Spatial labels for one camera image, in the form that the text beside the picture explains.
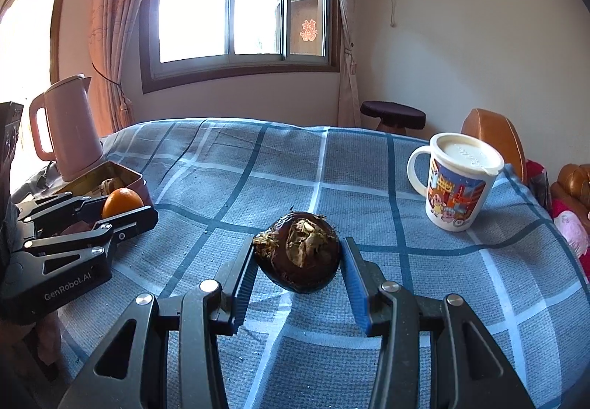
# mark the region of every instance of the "round stool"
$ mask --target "round stool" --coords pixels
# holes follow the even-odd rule
[[[377,131],[405,135],[406,128],[423,129],[426,113],[411,106],[387,101],[365,101],[361,106],[363,115],[381,118]]]

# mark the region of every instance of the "metal screw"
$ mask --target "metal screw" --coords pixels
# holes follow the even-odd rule
[[[381,289],[387,293],[396,293],[399,291],[400,285],[395,281],[383,281],[381,283]]]
[[[461,306],[465,301],[459,294],[449,294],[447,296],[447,302],[451,306]]]
[[[199,284],[199,289],[203,291],[203,293],[211,293],[218,287],[219,283],[215,279],[205,279],[201,284]]]
[[[140,306],[145,306],[152,302],[153,296],[150,293],[143,293],[140,294],[138,297],[135,298],[135,302]]]

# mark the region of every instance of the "kettle handle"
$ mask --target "kettle handle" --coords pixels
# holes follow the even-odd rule
[[[35,145],[35,152],[42,161],[55,161],[55,154],[43,151],[41,145],[41,138],[39,137],[39,124],[37,123],[37,111],[41,108],[45,109],[45,93],[41,93],[29,106],[29,123],[31,125],[31,135],[33,137],[33,144]]]

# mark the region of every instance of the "bed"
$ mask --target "bed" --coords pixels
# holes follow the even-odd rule
[[[576,258],[510,167],[468,231],[431,224],[405,169],[423,144],[364,129],[236,119],[141,123],[109,136],[108,159],[144,174],[159,223],[120,244],[111,281],[60,310],[63,377],[76,375],[138,294],[184,293],[293,209],[325,215],[385,277],[415,294],[461,294],[536,407],[558,407],[590,361],[590,293]],[[423,181],[427,169],[419,158]],[[244,326],[218,339],[232,409],[368,407],[380,341],[356,327],[339,273],[323,290],[299,295],[259,271]],[[427,335],[420,346],[426,408]],[[176,347],[171,338],[169,407],[178,403]]]

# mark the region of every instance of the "cable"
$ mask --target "cable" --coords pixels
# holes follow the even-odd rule
[[[389,22],[389,26],[395,28],[395,8],[397,6],[396,0],[391,0],[391,20]]]
[[[104,74],[102,74],[100,71],[98,71],[98,68],[96,68],[94,66],[94,64],[92,64],[92,68],[94,68],[94,71],[96,71],[99,75],[101,75],[105,80],[110,81],[114,85],[118,86],[119,89],[121,90],[121,92],[123,93],[123,88],[121,88],[121,83],[117,83],[116,81],[113,81],[110,78],[107,78]]]

